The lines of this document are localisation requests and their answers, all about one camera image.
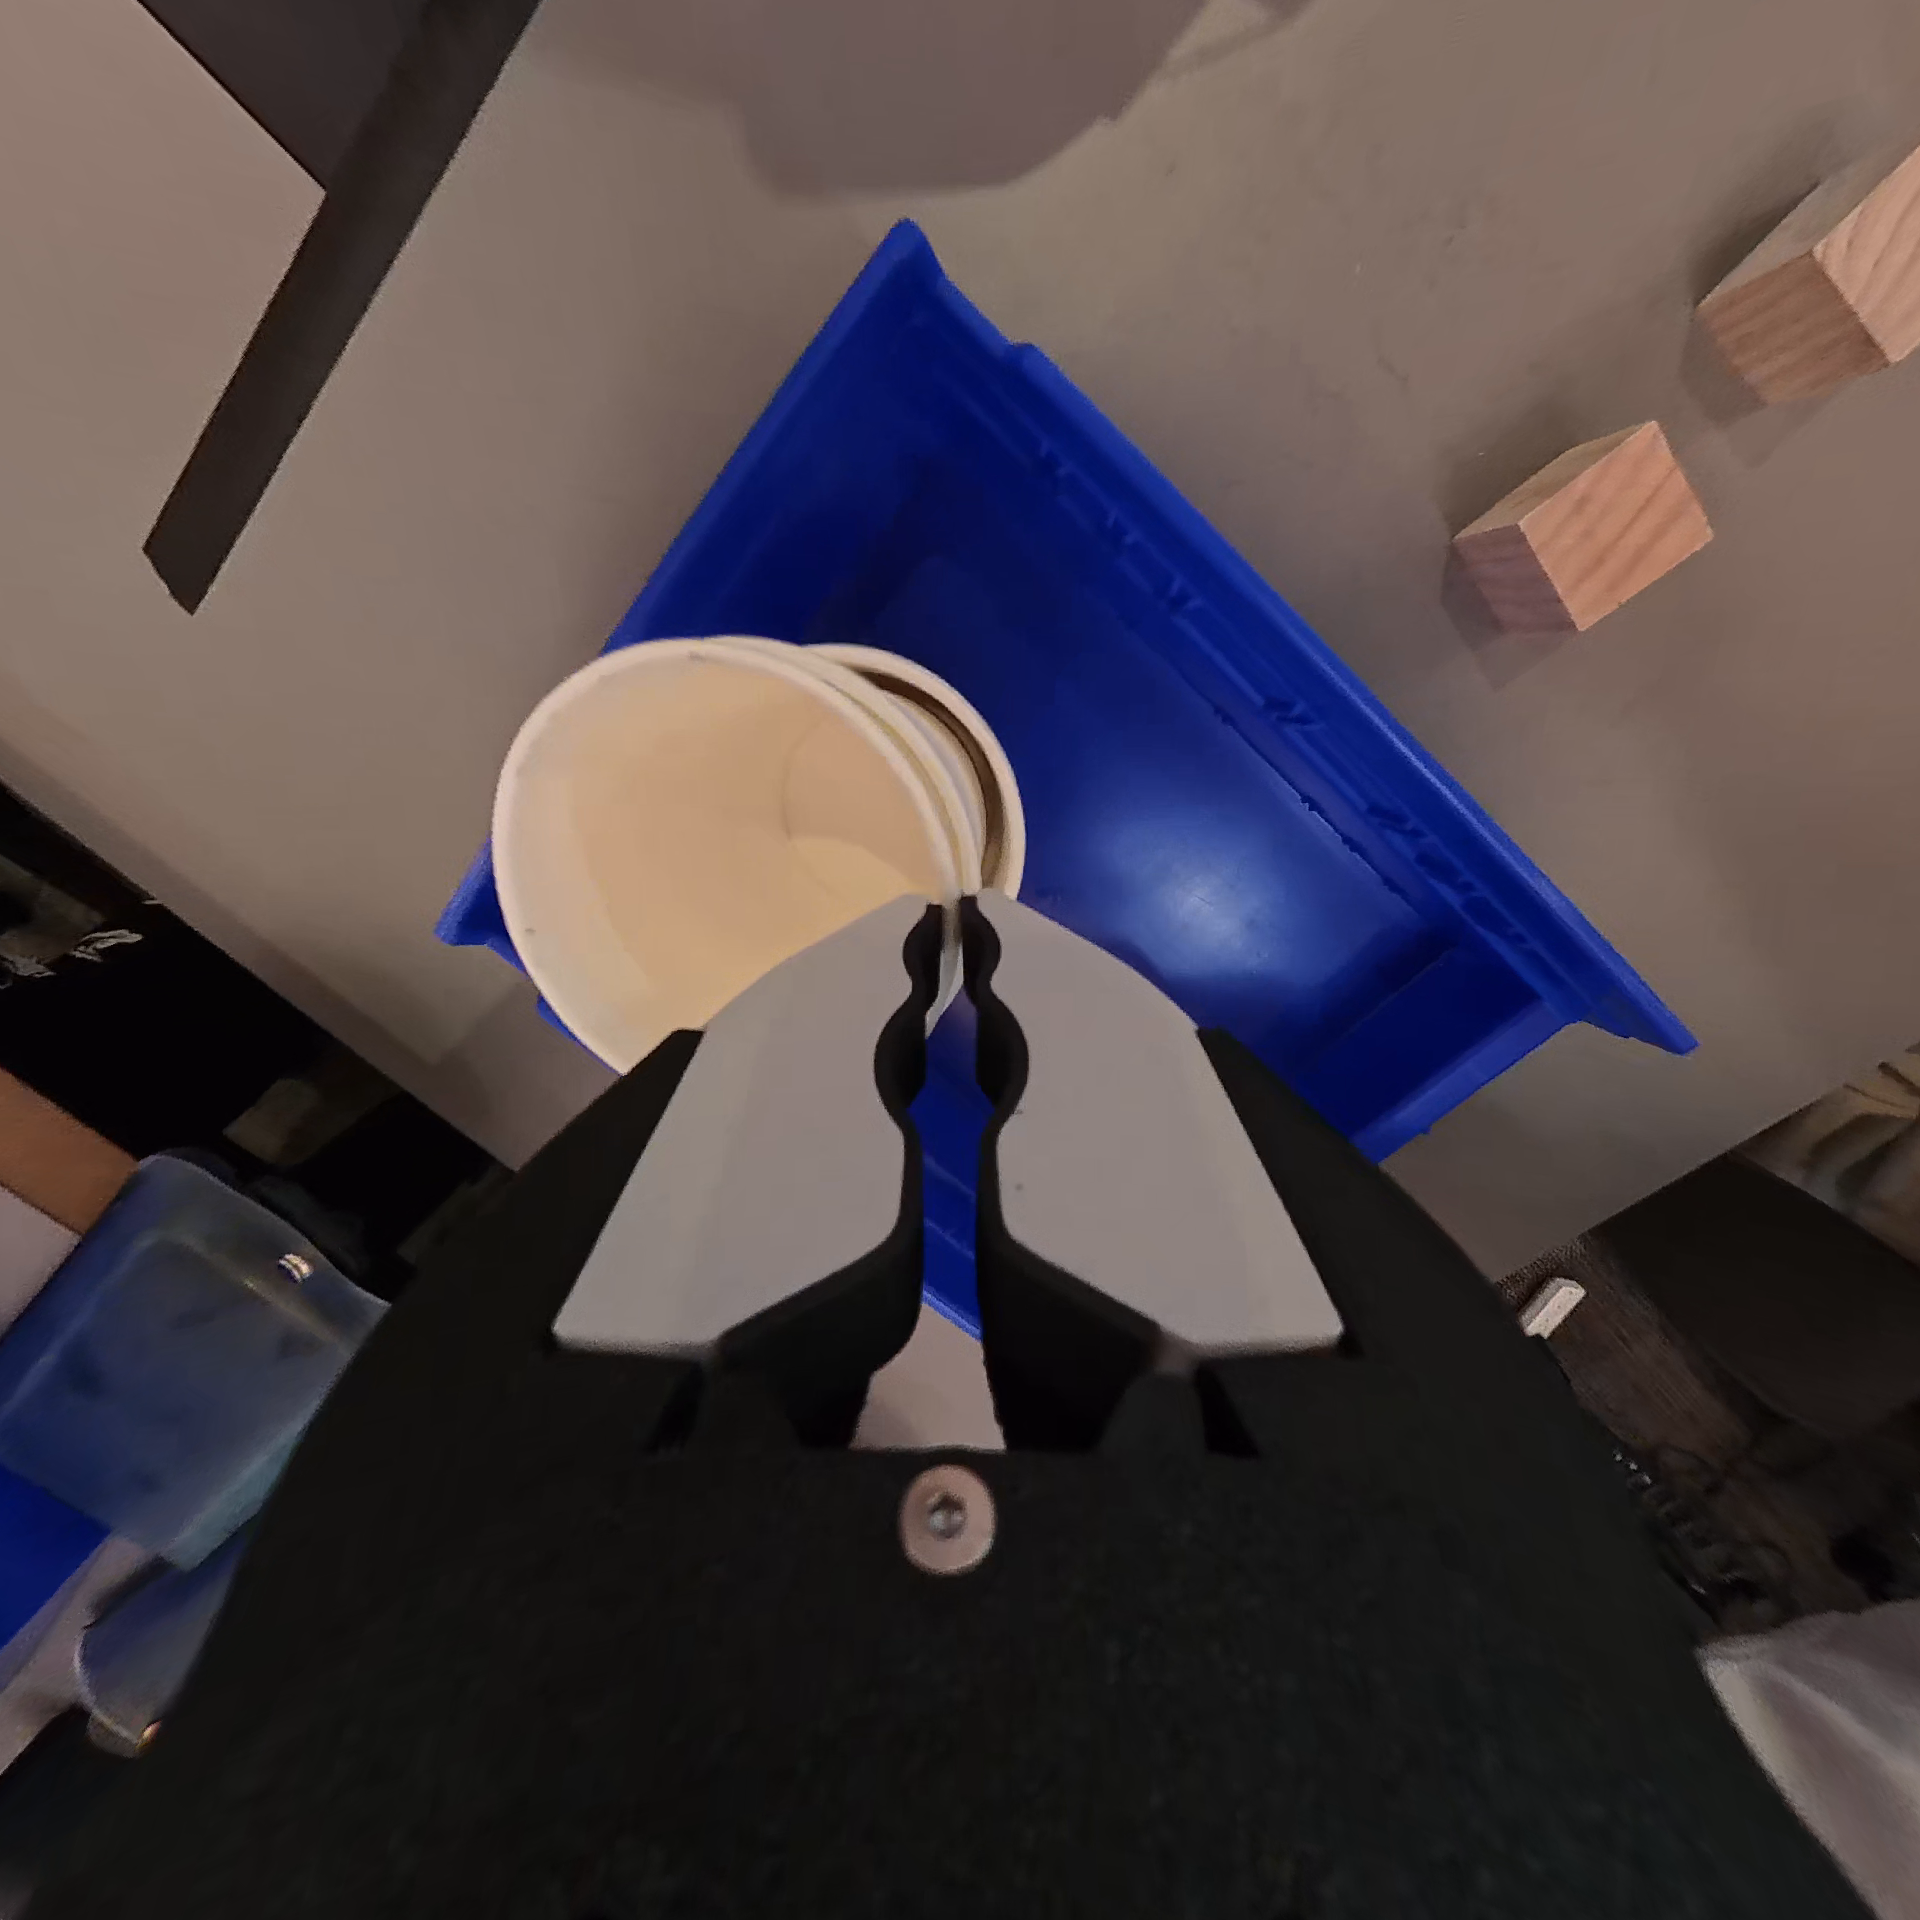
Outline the person's left forearm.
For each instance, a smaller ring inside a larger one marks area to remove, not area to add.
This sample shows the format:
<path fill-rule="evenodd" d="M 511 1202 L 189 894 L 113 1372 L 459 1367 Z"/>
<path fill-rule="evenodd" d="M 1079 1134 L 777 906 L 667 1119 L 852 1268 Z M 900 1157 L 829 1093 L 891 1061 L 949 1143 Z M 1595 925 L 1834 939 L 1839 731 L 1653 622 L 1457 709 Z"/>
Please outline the person's left forearm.
<path fill-rule="evenodd" d="M 1717 1639 L 1699 1663 L 1874 1915 L 1918 1915 L 1918 1603 Z"/>

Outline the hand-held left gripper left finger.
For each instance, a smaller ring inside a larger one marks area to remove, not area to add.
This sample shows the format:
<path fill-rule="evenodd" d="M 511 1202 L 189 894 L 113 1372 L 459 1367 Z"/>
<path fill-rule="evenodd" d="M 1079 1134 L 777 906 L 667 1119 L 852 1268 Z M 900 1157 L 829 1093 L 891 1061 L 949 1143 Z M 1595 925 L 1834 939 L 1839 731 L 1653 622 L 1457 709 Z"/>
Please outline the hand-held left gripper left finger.
<path fill-rule="evenodd" d="M 731 1418 L 805 1449 L 858 1439 L 922 1319 L 911 1106 L 943 932 L 900 895 L 705 1026 L 556 1315 L 553 1398 L 638 1449 Z"/>

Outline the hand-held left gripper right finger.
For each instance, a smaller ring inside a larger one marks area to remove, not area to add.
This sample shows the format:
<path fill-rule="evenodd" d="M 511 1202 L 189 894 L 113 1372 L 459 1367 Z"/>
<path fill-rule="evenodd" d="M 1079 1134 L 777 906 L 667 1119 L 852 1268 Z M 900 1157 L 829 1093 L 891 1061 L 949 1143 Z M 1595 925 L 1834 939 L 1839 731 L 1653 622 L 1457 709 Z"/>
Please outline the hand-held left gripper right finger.
<path fill-rule="evenodd" d="M 1013 1451 L 1090 1451 L 1139 1381 L 1338 1354 L 1342 1315 L 1195 1022 L 1010 895 L 958 913 L 990 1101 L 975 1313 Z"/>

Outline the wood-edged side table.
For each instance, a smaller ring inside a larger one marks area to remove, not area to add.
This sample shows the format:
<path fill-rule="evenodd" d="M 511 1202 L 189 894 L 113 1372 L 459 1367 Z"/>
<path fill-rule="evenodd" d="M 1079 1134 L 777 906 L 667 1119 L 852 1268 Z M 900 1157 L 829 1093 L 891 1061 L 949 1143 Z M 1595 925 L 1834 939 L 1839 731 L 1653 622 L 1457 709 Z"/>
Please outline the wood-edged side table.
<path fill-rule="evenodd" d="M 131 1153 L 3 1069 L 3 1186 L 13 1197 L 85 1235 L 134 1170 Z"/>

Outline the wooden cube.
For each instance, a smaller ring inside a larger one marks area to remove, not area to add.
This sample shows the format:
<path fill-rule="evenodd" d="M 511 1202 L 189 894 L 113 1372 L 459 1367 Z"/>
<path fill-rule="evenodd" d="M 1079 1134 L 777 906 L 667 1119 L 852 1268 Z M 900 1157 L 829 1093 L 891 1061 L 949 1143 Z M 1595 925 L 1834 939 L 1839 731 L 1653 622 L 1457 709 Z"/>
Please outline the wooden cube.
<path fill-rule="evenodd" d="M 1918 154 L 1809 193 L 1695 307 L 1763 404 L 1821 399 L 1918 347 Z"/>
<path fill-rule="evenodd" d="M 1501 634 L 1586 634 L 1713 541 L 1657 420 L 1567 447 L 1452 539 Z"/>

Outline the translucent plastic container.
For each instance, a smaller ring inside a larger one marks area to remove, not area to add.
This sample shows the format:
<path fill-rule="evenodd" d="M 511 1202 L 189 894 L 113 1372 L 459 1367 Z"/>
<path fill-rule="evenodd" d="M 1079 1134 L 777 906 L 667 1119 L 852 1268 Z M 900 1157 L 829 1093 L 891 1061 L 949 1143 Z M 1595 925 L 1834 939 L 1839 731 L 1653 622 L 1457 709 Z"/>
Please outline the translucent plastic container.
<path fill-rule="evenodd" d="M 3 1343 L 3 1465 L 197 1569 L 252 1522 L 387 1302 L 202 1166 L 145 1159 Z"/>

